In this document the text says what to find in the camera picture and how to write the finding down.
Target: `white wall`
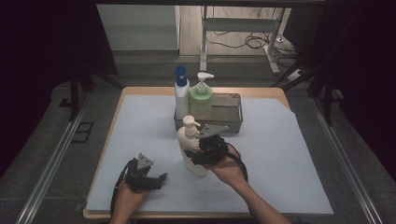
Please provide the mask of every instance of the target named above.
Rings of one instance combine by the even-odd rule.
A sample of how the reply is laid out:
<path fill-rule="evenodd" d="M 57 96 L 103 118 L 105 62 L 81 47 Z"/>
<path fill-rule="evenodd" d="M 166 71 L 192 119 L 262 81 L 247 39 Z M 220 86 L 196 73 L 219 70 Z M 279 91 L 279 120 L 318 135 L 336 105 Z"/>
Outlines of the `white wall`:
<path fill-rule="evenodd" d="M 178 6 L 97 5 L 112 50 L 178 49 Z"/>

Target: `green soap bottle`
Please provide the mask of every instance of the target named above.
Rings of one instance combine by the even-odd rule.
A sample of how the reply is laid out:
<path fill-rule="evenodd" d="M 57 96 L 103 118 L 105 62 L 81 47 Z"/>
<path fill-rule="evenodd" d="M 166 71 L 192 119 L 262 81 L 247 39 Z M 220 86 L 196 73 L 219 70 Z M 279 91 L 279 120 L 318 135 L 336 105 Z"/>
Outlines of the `green soap bottle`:
<path fill-rule="evenodd" d="M 198 73 L 199 83 L 190 89 L 190 114 L 198 120 L 209 119 L 212 113 L 213 91 L 205 84 L 205 80 L 212 77 L 208 73 Z"/>

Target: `soap dispenser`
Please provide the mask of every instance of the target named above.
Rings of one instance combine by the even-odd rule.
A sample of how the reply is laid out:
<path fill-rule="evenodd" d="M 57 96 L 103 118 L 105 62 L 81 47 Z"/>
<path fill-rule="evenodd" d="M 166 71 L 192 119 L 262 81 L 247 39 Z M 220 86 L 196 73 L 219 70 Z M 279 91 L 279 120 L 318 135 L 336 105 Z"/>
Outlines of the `soap dispenser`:
<path fill-rule="evenodd" d="M 195 136 L 199 133 L 195 126 L 201 126 L 201 124 L 195 122 L 193 116 L 186 116 L 183 118 L 183 127 L 177 131 L 177 139 L 181 149 L 181 155 L 183 156 L 184 165 L 195 174 L 199 176 L 207 175 L 208 171 L 202 165 L 194 165 L 191 158 L 186 156 L 184 150 L 200 150 L 199 139 Z"/>
<path fill-rule="evenodd" d="M 176 77 L 175 96 L 176 96 L 176 119 L 183 119 L 190 114 L 190 82 L 187 79 L 185 66 L 178 66 L 174 73 Z"/>
<path fill-rule="evenodd" d="M 212 113 L 213 91 L 205 80 L 214 77 L 211 74 L 198 73 L 199 83 L 190 90 L 190 114 L 198 120 L 209 119 Z"/>

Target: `blue cap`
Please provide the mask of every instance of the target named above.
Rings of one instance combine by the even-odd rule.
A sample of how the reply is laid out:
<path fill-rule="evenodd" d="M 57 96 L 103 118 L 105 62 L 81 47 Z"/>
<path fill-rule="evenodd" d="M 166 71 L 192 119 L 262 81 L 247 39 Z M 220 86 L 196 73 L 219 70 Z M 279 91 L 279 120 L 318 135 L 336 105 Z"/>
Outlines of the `blue cap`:
<path fill-rule="evenodd" d="M 183 65 L 180 65 L 176 68 L 175 73 L 176 77 L 176 84 L 179 87 L 184 87 L 187 85 L 187 75 L 186 75 L 186 67 Z"/>

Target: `bottle pump head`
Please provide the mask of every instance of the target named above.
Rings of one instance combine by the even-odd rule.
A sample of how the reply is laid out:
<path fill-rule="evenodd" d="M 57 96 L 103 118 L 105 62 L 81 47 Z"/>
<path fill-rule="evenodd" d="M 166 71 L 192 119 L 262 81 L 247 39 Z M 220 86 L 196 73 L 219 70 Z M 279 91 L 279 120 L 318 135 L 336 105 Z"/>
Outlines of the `bottle pump head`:
<path fill-rule="evenodd" d="M 201 126 L 201 124 L 195 122 L 194 117 L 191 115 L 183 118 L 183 124 L 184 127 L 186 127 L 186 135 L 188 137 L 195 137 L 195 135 L 198 134 L 198 129 L 195 126 Z"/>
<path fill-rule="evenodd" d="M 198 73 L 198 80 L 199 80 L 199 83 L 198 83 L 198 85 L 197 85 L 197 91 L 198 91 L 199 93 L 205 93 L 205 92 L 206 92 L 206 83 L 205 83 L 205 79 L 207 79 L 207 78 L 212 78 L 212 77 L 214 77 L 214 76 L 211 75 L 211 74 L 208 74 L 208 73 L 204 73 L 204 72 Z"/>
<path fill-rule="evenodd" d="M 184 87 L 187 85 L 187 74 L 186 74 L 186 67 L 183 65 L 178 66 L 175 69 L 175 73 L 174 73 L 175 77 L 176 77 L 176 84 L 179 87 Z"/>

